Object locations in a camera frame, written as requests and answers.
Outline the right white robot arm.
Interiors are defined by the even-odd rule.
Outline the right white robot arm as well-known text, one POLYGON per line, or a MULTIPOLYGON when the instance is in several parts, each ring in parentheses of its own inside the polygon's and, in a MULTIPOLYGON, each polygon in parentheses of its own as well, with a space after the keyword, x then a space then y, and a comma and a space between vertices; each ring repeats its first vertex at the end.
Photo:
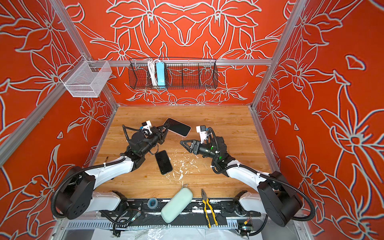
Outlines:
POLYGON ((224 139, 216 136, 212 128, 199 126, 198 133, 200 140, 184 140, 180 144, 189 153, 210 158, 215 174, 236 179, 256 191, 243 191, 234 198, 241 210, 266 214, 280 227, 291 220, 308 222, 315 217, 312 200, 289 184, 282 173, 265 173, 240 163, 228 153, 224 139))

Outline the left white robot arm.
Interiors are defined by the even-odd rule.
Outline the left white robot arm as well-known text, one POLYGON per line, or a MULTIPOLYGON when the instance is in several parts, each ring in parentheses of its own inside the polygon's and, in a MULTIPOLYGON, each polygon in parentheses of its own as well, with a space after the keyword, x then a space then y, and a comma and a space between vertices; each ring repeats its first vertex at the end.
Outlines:
POLYGON ((137 170, 147 153, 164 143, 170 125, 138 130, 124 153, 114 161, 88 168, 73 167, 63 178, 51 197, 51 212, 58 219, 76 219, 86 212, 114 211, 122 197, 112 192, 100 194, 95 189, 124 174, 137 170))

